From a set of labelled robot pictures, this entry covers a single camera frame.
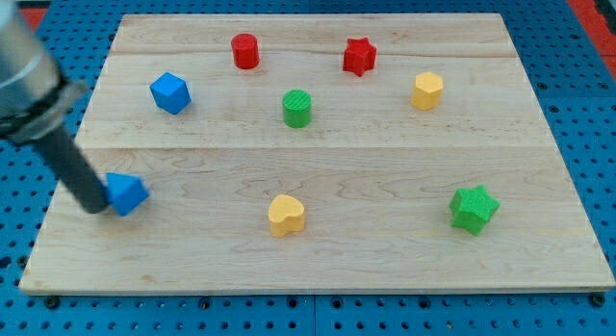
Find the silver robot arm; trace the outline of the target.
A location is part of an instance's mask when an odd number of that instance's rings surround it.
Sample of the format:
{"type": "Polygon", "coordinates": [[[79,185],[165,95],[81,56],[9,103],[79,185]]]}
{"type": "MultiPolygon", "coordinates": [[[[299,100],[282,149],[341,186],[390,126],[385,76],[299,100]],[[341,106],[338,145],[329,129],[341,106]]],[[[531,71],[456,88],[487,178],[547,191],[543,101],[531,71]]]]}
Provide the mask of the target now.
{"type": "Polygon", "coordinates": [[[87,91],[69,81],[14,2],[1,2],[1,137],[21,145],[60,127],[87,91]]]}

